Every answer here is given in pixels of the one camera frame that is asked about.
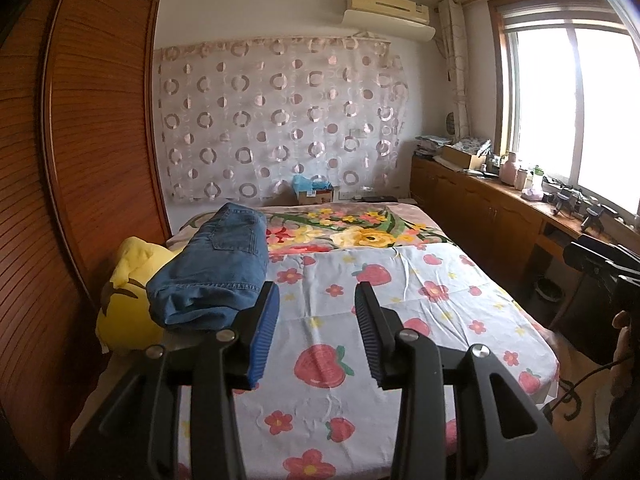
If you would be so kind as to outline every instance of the curtain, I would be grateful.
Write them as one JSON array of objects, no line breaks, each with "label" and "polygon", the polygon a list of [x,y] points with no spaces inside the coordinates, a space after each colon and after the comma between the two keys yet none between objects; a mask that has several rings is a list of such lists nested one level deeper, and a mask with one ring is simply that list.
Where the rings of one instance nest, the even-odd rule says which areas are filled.
[{"label": "curtain", "polygon": [[273,38],[156,51],[154,128],[177,201],[270,203],[293,176],[398,194],[408,87],[383,40]]},{"label": "curtain", "polygon": [[442,0],[438,4],[442,40],[447,57],[447,70],[453,92],[453,116],[456,140],[470,135],[466,113],[466,50],[465,15],[462,6],[455,0]]}]

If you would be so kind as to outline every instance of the folded jeans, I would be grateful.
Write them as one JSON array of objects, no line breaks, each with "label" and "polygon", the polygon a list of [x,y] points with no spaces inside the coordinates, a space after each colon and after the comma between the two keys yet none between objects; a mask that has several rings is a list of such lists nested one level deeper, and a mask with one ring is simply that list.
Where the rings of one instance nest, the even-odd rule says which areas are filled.
[{"label": "folded jeans", "polygon": [[258,298],[268,264],[265,216],[228,202],[146,284],[166,328],[219,330]]}]

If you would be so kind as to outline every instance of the metal screw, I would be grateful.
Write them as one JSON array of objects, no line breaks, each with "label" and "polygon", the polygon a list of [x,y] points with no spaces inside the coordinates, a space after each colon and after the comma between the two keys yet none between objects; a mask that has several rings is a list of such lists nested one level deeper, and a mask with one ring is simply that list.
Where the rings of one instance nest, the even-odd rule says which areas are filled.
[{"label": "metal screw", "polygon": [[471,347],[471,353],[476,357],[487,357],[491,351],[485,345],[473,345]]},{"label": "metal screw", "polygon": [[164,347],[162,345],[151,345],[145,350],[145,355],[149,359],[159,359],[164,355]]},{"label": "metal screw", "polygon": [[228,328],[216,332],[216,339],[221,343],[228,343],[229,341],[233,341],[235,338],[236,333]]},{"label": "metal screw", "polygon": [[404,328],[399,333],[400,339],[405,343],[410,343],[411,341],[415,341],[418,339],[418,333],[415,330],[411,330],[410,328]]}]

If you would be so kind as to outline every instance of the window blind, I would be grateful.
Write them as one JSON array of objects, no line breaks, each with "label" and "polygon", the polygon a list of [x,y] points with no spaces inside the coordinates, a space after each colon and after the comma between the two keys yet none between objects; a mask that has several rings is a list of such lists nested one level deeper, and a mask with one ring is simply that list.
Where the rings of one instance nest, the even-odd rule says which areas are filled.
[{"label": "window blind", "polygon": [[498,12],[506,33],[572,25],[626,34],[622,21],[604,0],[529,0],[499,7]]}]

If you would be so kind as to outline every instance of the trash can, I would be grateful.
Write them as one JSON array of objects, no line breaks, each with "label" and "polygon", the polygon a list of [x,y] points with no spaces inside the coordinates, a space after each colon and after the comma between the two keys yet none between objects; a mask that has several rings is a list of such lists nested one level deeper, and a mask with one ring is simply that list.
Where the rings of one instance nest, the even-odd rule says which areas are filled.
[{"label": "trash can", "polygon": [[533,285],[533,294],[526,311],[544,327],[553,321],[560,304],[564,300],[564,291],[548,278],[539,278]]}]

